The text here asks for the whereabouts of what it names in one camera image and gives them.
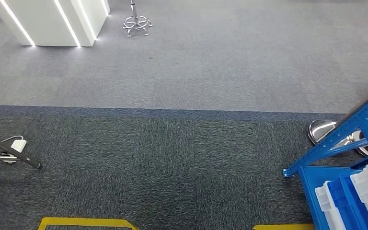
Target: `bar stool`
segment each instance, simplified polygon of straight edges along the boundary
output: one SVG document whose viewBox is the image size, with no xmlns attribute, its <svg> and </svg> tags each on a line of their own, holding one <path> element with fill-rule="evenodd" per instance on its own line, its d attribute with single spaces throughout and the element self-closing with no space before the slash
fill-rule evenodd
<svg viewBox="0 0 368 230">
<path fill-rule="evenodd" d="M 130 0 L 130 6 L 132 8 L 133 16 L 126 18 L 123 22 L 123 29 L 127 29 L 127 37 L 132 36 L 132 30 L 142 29 L 145 32 L 145 36 L 149 35 L 146 27 L 152 27 L 153 24 L 144 16 L 139 16 L 136 12 L 135 0 Z"/>
</svg>

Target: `yellow tape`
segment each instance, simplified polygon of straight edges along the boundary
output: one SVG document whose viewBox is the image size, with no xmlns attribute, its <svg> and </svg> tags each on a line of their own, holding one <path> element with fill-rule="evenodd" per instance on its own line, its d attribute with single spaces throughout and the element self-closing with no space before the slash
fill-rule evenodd
<svg viewBox="0 0 368 230">
<path fill-rule="evenodd" d="M 38 230 L 45 230 L 47 225 L 74 225 L 87 227 L 117 227 L 138 230 L 125 219 L 96 219 L 96 218 L 69 218 L 69 217 L 44 217 Z"/>
<path fill-rule="evenodd" d="M 313 224 L 256 225 L 254 230 L 315 230 Z"/>
</svg>

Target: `blue shelf frame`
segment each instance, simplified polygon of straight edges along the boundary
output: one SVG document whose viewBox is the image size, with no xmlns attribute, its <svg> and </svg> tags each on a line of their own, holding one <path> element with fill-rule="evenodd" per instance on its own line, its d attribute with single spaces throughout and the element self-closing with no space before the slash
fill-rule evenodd
<svg viewBox="0 0 368 230">
<path fill-rule="evenodd" d="M 351 144 L 333 148 L 341 140 L 361 129 L 366 139 Z M 368 100 L 363 105 L 350 113 L 336 129 L 328 134 L 317 146 L 311 148 L 305 155 L 298 159 L 289 168 L 283 169 L 285 177 L 294 176 L 301 166 L 310 165 L 314 161 L 337 155 L 342 152 L 354 150 L 368 144 Z"/>
<path fill-rule="evenodd" d="M 366 139 L 334 148 L 337 143 L 358 129 L 363 131 Z M 325 215 L 319 206 L 314 189 L 322 186 L 325 181 L 338 179 L 340 175 L 357 173 L 357 169 L 363 168 L 368 164 L 368 158 L 357 162 L 351 167 L 310 166 L 310 164 L 314 163 L 314 161 L 354 150 L 365 145 L 368 145 L 368 99 L 353 109 L 352 112 L 338 123 L 335 130 L 328 134 L 317 146 L 311 148 L 290 167 L 283 169 L 284 177 L 293 177 L 297 173 L 300 175 L 302 187 L 316 229 L 328 230 L 329 227 Z"/>
</svg>

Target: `led light strip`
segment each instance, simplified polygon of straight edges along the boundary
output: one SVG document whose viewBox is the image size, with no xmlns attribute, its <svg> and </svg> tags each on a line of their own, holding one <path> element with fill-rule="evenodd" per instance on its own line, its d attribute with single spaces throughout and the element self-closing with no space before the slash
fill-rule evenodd
<svg viewBox="0 0 368 230">
<path fill-rule="evenodd" d="M 105 15 L 108 17 L 108 16 L 109 16 L 109 14 L 108 14 L 108 9 L 106 8 L 105 1 L 106 1 L 106 0 L 102 0 L 102 6 L 103 6 L 103 9 L 105 10 Z"/>
<path fill-rule="evenodd" d="M 82 15 L 84 15 L 85 21 L 86 21 L 86 22 L 87 22 L 87 24 L 88 24 L 88 28 L 90 29 L 92 36 L 94 37 L 94 39 L 95 39 L 95 40 L 98 40 L 98 39 L 96 38 L 96 35 L 95 35 L 94 30 L 93 30 L 93 28 L 92 28 L 91 22 L 90 22 L 90 20 L 88 19 L 87 12 L 85 12 L 85 9 L 84 9 L 84 6 L 82 5 L 81 0 L 78 0 L 78 4 L 80 5 L 81 11 L 82 11 Z"/>
<path fill-rule="evenodd" d="M 81 44 L 78 41 L 77 36 L 75 35 L 74 30 L 72 29 L 71 24 L 69 23 L 69 20 L 68 20 L 66 14 L 64 13 L 63 8 L 60 5 L 60 2 L 58 2 L 58 0 L 54 0 L 54 3 L 56 4 L 58 10 L 60 11 L 61 16 L 63 17 L 68 29 L 70 30 L 71 36 L 72 36 L 72 38 L 74 38 L 74 41 L 77 44 L 77 47 L 78 48 L 81 47 Z"/>
<path fill-rule="evenodd" d="M 6 9 L 6 11 L 8 12 L 8 14 L 12 17 L 13 21 L 15 21 L 16 25 L 19 27 L 19 29 L 21 30 L 21 32 L 23 33 L 23 35 L 27 38 L 27 40 L 29 41 L 29 43 L 32 46 L 36 46 L 36 44 L 33 42 L 32 38 L 29 36 L 29 34 L 23 28 L 22 24 L 20 24 L 20 21 L 18 20 L 18 18 L 16 17 L 16 15 L 9 8 L 8 4 L 6 4 L 5 0 L 0 0 L 0 2 L 2 3 L 3 7 Z"/>
</svg>

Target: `gray carpet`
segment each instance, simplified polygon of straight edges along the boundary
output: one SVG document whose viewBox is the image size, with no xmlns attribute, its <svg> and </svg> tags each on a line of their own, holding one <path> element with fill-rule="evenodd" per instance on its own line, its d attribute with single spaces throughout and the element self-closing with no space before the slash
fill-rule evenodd
<svg viewBox="0 0 368 230">
<path fill-rule="evenodd" d="M 128 0 L 91 48 L 21 47 L 0 20 L 0 104 L 346 113 L 368 93 L 368 0 Z"/>
<path fill-rule="evenodd" d="M 0 230 L 35 230 L 42 217 L 124 218 L 142 230 L 312 222 L 299 178 L 281 170 L 312 146 L 307 120 L 341 115 L 157 113 L 0 106 L 0 138 L 23 134 L 44 166 L 0 162 Z"/>
</svg>

